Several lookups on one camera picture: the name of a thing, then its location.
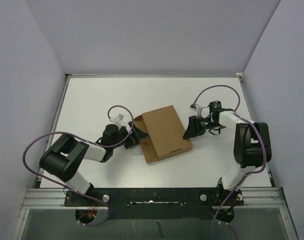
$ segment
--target metal frame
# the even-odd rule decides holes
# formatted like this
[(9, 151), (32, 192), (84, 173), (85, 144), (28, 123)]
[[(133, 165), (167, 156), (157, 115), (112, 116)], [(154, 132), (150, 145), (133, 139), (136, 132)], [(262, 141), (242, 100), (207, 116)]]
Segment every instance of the metal frame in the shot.
[[(250, 117), (253, 119), (251, 109), (248, 104), (248, 99), (244, 91), (242, 75), (239, 73), (235, 75), (176, 75), (175, 72), (161, 72), (157, 75), (146, 75), (146, 74), (134, 74), (134, 75), (109, 75), (109, 74), (73, 74), (68, 75), (66, 83), (64, 85), (61, 98), (59, 100), (53, 123), (51, 126), (51, 131), (55, 131), (58, 119), (60, 117), (60, 112), (65, 99), (69, 81), (71, 78), (209, 78), (209, 77), (226, 77), (226, 78), (239, 78), (240, 85), (245, 97), (246, 105), (249, 109)], [(52, 142), (52, 136), (48, 138), (46, 143), (45, 151), (50, 147)], [(279, 208), (280, 214), (283, 220), (283, 224), (289, 240), (298, 240), (298, 235), (292, 221), (290, 211), (287, 208), (286, 199), (282, 188), (276, 187), (254, 187), (254, 188), (242, 188), (244, 206), (236, 206), (235, 208)], [(20, 240), (23, 236), (27, 218), (30, 209), (60, 209), (60, 210), (71, 210), (71, 209), (88, 209), (87, 207), (65, 207), (65, 193), (62, 188), (34, 188), (28, 189), (26, 191), (21, 210), (18, 216), (18, 220), (12, 234), (12, 240)], [(97, 207), (97, 209), (106, 210), (106, 207)]]
[[(286, 206), (281, 188), (245, 187), (241, 191), (244, 206), (235, 206), (235, 208), (284, 208)], [(21, 209), (88, 209), (88, 207), (66, 207), (64, 206), (65, 198), (66, 194), (62, 188), (28, 189)]]

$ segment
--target glass panel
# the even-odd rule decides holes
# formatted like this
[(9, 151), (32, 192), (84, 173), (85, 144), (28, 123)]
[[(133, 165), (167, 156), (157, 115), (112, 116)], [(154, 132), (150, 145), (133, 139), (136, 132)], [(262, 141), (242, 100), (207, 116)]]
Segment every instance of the glass panel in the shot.
[[(99, 222), (106, 210), (98, 213)], [(288, 240), (278, 208), (237, 208), (232, 225), (239, 240)], [(209, 240), (210, 220), (183, 218), (172, 220), (109, 220), (102, 226), (77, 226), (74, 210), (47, 209), (29, 212), (23, 240), (102, 239), (102, 240)], [(225, 226), (215, 227), (215, 240), (236, 240)]]

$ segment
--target box flap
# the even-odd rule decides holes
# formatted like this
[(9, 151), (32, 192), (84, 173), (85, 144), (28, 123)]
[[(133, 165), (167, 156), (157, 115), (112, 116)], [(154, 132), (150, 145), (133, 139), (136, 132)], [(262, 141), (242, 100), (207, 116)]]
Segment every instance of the box flap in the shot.
[(140, 146), (141, 146), (145, 161), (147, 163), (156, 162), (158, 160), (158, 156), (157, 156), (157, 153), (156, 153), (156, 151), (154, 149), (154, 146), (152, 144), (149, 131), (148, 131), (147, 127), (145, 126), (144, 122), (143, 122), (142, 115), (137, 116), (134, 119), (134, 125), (138, 129), (140, 129), (141, 131), (148, 134), (147, 138), (140, 141)]

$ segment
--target cardboard box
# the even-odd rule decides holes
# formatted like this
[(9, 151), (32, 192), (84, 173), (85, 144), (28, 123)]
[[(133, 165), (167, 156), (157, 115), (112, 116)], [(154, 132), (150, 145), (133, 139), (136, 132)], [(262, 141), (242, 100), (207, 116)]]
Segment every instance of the cardboard box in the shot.
[(173, 105), (145, 112), (134, 119), (148, 137), (140, 142), (145, 161), (152, 163), (186, 153), (192, 149), (189, 139), (182, 136), (185, 129)]

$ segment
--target cable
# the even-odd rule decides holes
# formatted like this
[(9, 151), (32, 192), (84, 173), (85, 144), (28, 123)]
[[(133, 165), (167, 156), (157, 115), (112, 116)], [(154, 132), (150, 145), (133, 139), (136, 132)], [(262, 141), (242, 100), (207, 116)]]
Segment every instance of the cable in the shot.
[(79, 216), (78, 219), (77, 219), (77, 224), (76, 224), (76, 225), (77, 225), (77, 226), (79, 225), (79, 222), (81, 221), (81, 218), (88, 217), (88, 216), (89, 216), (88, 213), (85, 213), (85, 214)]
[(93, 213), (93, 210), (94, 210), (94, 208), (92, 209), (91, 214), (92, 214), (92, 216), (93, 216), (94, 218), (96, 218), (97, 215), (95, 215), (95, 214)]
[(88, 215), (90, 215), (90, 210), (92, 210), (93, 211), (93, 209), (95, 209), (97, 207), (97, 203), (96, 202), (94, 202), (94, 204), (93, 204), (93, 208), (91, 209), (91, 208), (89, 208), (88, 210), (87, 210), (87, 214)]
[(63, 193), (64, 193), (64, 195), (66, 196), (67, 195), (67, 193), (64, 191), (64, 189), (66, 189), (65, 187), (63, 187)]
[[(208, 132), (209, 132), (210, 134), (212, 134), (213, 136), (217, 136), (217, 135), (220, 135), (220, 134), (221, 134), (221, 130), (222, 130), (222, 129), (225, 129), (225, 128), (226, 128), (225, 126), (220, 126), (219, 128), (210, 128), (210, 129), (208, 130)], [(211, 130), (218, 131), (218, 134), (213, 133)]]
[(70, 135), (70, 136), (72, 136), (72, 137), (74, 137), (74, 138), (76, 138), (76, 139), (79, 139), (80, 141), (83, 141), (83, 142), (86, 142), (86, 143), (89, 143), (89, 144), (93, 144), (93, 145), (99, 146), (99, 147), (101, 147), (101, 148), (103, 148), (103, 147), (104, 147), (104, 148), (113, 148), (113, 147), (116, 147), (116, 146), (120, 145), (121, 143), (123, 143), (123, 142), (130, 136), (130, 134), (131, 134), (131, 132), (132, 132), (132, 130), (133, 130), (133, 127), (134, 127), (134, 118), (133, 118), (133, 115), (132, 115), (132, 113), (130, 112), (130, 110), (127, 109), (125, 106), (114, 105), (114, 106), (110, 107), (109, 110), (108, 110), (108, 112), (107, 112), (107, 116), (109, 117), (109, 119), (110, 119), (109, 113), (110, 113), (110, 111), (111, 111), (113, 108), (123, 108), (123, 109), (125, 109), (125, 110), (130, 114), (131, 120), (132, 120), (132, 124), (131, 124), (130, 131), (128, 132), (127, 136), (126, 136), (123, 140), (121, 140), (119, 143), (116, 143), (116, 144), (113, 144), (113, 145), (109, 145), (109, 146), (103, 146), (103, 145), (97, 144), (97, 143), (95, 143), (95, 142), (91, 142), (91, 141), (88, 141), (88, 140), (86, 140), (86, 139), (83, 139), (82, 137), (79, 137), (79, 136), (77, 136), (77, 135), (75, 135), (75, 134), (73, 134), (73, 133), (69, 133), (69, 132), (65, 132), (65, 131), (53, 131), (53, 132), (49, 132), (49, 133), (43, 134), (43, 135), (37, 137), (36, 139), (34, 139), (29, 145), (27, 145), (27, 147), (25, 148), (25, 150), (24, 150), (24, 152), (23, 152), (23, 155), (22, 155), (23, 165), (24, 165), (25, 168), (26, 168), (28, 171), (30, 171), (31, 173), (33, 173), (33, 174), (35, 174), (35, 175), (37, 175), (37, 176), (39, 176), (39, 177), (42, 177), (42, 178), (44, 178), (44, 179), (46, 179), (46, 180), (49, 180), (49, 181), (51, 181), (51, 182), (53, 182), (53, 183), (55, 183), (55, 184), (58, 184), (58, 185), (62, 186), (62, 187), (63, 187), (63, 190), (64, 190), (64, 188), (65, 188), (65, 189), (69, 189), (69, 190), (75, 192), (76, 194), (78, 194), (78, 195), (80, 195), (80, 196), (82, 196), (82, 197), (84, 197), (84, 198), (87, 198), (87, 199), (93, 200), (93, 201), (95, 201), (95, 202), (97, 202), (97, 203), (103, 204), (104, 206), (106, 206), (106, 207), (108, 208), (107, 217), (106, 217), (105, 219), (103, 219), (103, 220), (100, 221), (99, 223), (85, 224), (84, 226), (87, 226), (87, 227), (96, 227), (96, 226), (99, 226), (99, 225), (101, 225), (101, 224), (104, 224), (106, 221), (108, 221), (108, 219), (109, 219), (109, 217), (110, 217), (110, 214), (111, 214), (111, 208), (110, 208), (110, 206), (107, 205), (104, 201), (101, 201), (101, 200), (99, 200), (99, 199), (97, 199), (97, 198), (95, 198), (95, 197), (92, 197), (92, 196), (85, 195), (85, 194), (83, 194), (83, 193), (81, 193), (81, 192), (75, 191), (75, 190), (72, 189), (71, 187), (69, 187), (69, 186), (67, 186), (67, 185), (65, 185), (65, 184), (63, 184), (63, 183), (61, 183), (61, 182), (59, 182), (59, 181), (56, 181), (56, 180), (54, 180), (54, 179), (52, 179), (52, 178), (50, 178), (50, 177), (47, 177), (47, 176), (45, 176), (45, 175), (43, 175), (43, 174), (41, 174), (41, 173), (39, 173), (39, 172), (34, 171), (34, 170), (33, 170), (32, 168), (30, 168), (30, 167), (28, 166), (28, 164), (27, 164), (27, 159), (26, 159), (26, 158), (27, 158), (27, 152), (28, 152), (28, 150), (29, 150), (36, 142), (38, 142), (39, 140), (41, 140), (41, 139), (43, 139), (43, 138), (45, 138), (45, 137), (51, 136), (51, 135), (55, 135), (55, 134), (66, 134), (66, 135)]
[[(231, 89), (235, 92), (235, 94), (237, 95), (237, 99), (238, 99), (238, 102), (237, 102), (237, 105), (234, 109), (234, 112), (233, 114), (241, 119), (242, 121), (244, 121), (245, 123), (247, 124), (250, 124), (250, 126), (253, 128), (255, 134), (257, 135), (257, 138), (258, 138), (258, 141), (261, 145), (261, 148), (262, 148), (262, 153), (263, 153), (263, 165), (261, 167), (260, 170), (257, 170), (257, 171), (249, 171), (247, 173), (244, 174), (244, 176), (242, 177), (242, 179), (236, 184), (236, 186), (230, 191), (230, 193), (227, 195), (227, 197), (223, 200), (223, 202), (221, 203), (221, 205), (218, 207), (218, 209), (216, 210), (216, 213), (214, 214), (214, 217), (213, 217), (213, 220), (212, 220), (212, 223), (211, 223), (211, 239), (214, 240), (214, 226), (215, 226), (215, 221), (216, 221), (216, 218), (217, 218), (217, 215), (219, 214), (219, 211), (222, 209), (222, 207), (224, 206), (224, 204), (227, 202), (227, 200), (231, 197), (231, 195), (234, 193), (234, 191), (243, 183), (243, 181), (247, 178), (248, 175), (250, 174), (259, 174), (259, 173), (262, 173), (264, 171), (264, 169), (266, 168), (267, 166), (267, 152), (266, 152), (266, 148), (264, 147), (264, 143), (263, 143), (263, 140), (262, 140), (262, 137), (259, 133), (259, 131), (257, 130), (257, 128), (254, 126), (254, 124), (248, 120), (246, 120), (245, 118), (241, 117), (240, 115), (237, 114), (237, 110), (241, 104), (241, 97), (239, 95), (239, 93), (237, 92), (237, 90), (235, 90), (233, 87), (231, 86), (228, 86), (228, 85), (213, 85), (213, 86), (210, 86), (210, 87), (207, 87), (206, 89), (204, 89), (203, 91), (201, 91), (198, 96), (196, 97), (196, 99), (194, 100), (194, 103), (193, 104), (196, 104), (199, 97), (201, 96), (202, 93), (204, 93), (206, 90), (209, 90), (209, 89), (212, 89), (212, 88), (217, 88), (217, 87), (224, 87), (224, 88), (228, 88), (228, 89)], [(230, 226), (230, 228), (232, 228), (232, 230), (235, 232), (236, 236), (237, 236), (237, 239), (239, 239), (239, 234), (237, 233), (237, 231), (228, 223), (225, 223), (227, 224), (228, 226)]]
[(241, 203), (241, 201), (239, 200), (239, 201), (237, 201), (237, 203), (232, 203), (232, 206), (226, 211), (226, 214), (228, 214), (229, 212), (231, 212), (232, 211), (232, 209), (235, 207), (235, 206), (237, 206), (237, 205), (239, 205)]

